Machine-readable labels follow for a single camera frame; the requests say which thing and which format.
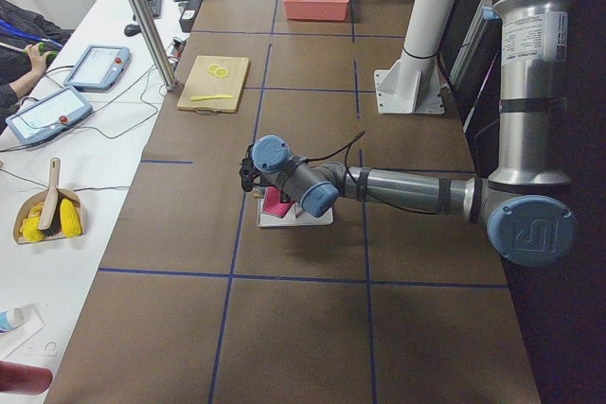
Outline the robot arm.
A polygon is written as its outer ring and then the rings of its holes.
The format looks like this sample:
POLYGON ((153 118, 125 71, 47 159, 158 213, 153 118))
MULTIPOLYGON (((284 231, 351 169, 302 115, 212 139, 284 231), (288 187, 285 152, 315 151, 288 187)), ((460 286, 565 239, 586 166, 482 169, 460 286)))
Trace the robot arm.
POLYGON ((553 148, 565 108, 568 12, 575 0, 484 0, 483 17, 501 23, 497 168, 465 182, 294 154, 276 135, 250 145, 241 162, 246 192, 270 188, 314 217, 339 198, 380 202, 423 215, 458 213, 487 229, 505 259, 541 267, 567 255, 577 221, 557 199, 569 186, 553 148))

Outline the person's hand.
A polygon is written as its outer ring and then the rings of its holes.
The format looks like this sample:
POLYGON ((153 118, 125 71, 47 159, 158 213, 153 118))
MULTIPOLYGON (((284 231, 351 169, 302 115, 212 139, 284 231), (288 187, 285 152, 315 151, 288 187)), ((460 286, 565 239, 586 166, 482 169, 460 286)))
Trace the person's hand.
POLYGON ((28 44, 25 52, 29 58, 31 73, 36 76, 42 76, 47 69, 48 52, 42 53, 37 44, 28 44))

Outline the person's forearm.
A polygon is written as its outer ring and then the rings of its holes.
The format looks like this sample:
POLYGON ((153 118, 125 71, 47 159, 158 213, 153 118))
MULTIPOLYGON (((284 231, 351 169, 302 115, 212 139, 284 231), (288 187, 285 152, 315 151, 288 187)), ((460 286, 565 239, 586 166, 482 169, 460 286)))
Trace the person's forearm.
POLYGON ((28 95, 45 74, 45 70, 31 70, 13 82, 1 86, 1 108, 7 109, 28 95))

